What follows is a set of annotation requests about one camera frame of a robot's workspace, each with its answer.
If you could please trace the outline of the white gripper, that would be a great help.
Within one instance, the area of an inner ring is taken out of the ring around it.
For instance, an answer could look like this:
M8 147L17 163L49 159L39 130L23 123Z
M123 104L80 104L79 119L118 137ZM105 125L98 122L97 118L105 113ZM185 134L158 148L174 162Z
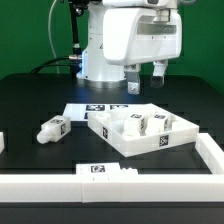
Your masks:
M104 4L104 7L103 55L108 64L125 66L128 93L140 93L139 64L153 61L151 86L161 88L167 60L177 58L181 52L182 21L177 5Z

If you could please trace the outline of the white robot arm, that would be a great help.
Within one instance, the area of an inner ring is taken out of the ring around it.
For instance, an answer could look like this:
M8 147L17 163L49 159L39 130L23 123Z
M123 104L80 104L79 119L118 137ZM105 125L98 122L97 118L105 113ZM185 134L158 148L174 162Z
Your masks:
M182 45L178 0L87 0L88 44L80 83L95 88L125 86L140 93L141 65L154 65L151 86L164 85L168 61Z

